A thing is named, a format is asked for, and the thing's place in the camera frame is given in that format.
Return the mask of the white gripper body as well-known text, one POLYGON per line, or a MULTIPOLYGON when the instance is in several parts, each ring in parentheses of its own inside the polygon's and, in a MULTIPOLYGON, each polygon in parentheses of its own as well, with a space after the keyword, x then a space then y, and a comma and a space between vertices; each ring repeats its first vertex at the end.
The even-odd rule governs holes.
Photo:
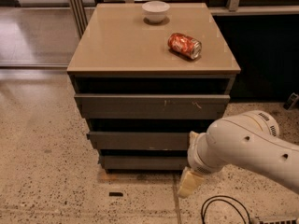
POLYGON ((205 133, 199 136, 193 143, 189 141, 188 164, 200 175, 211 175, 223 168, 223 162, 208 146, 205 133))

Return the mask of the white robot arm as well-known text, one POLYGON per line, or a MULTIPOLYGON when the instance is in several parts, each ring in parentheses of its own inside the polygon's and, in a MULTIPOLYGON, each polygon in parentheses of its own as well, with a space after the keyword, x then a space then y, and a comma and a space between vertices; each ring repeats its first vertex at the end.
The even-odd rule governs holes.
POLYGON ((178 196, 187 198, 204 181, 232 164, 299 193, 299 146, 279 138, 276 120, 253 110, 217 119, 204 133, 189 133, 188 165, 178 196))

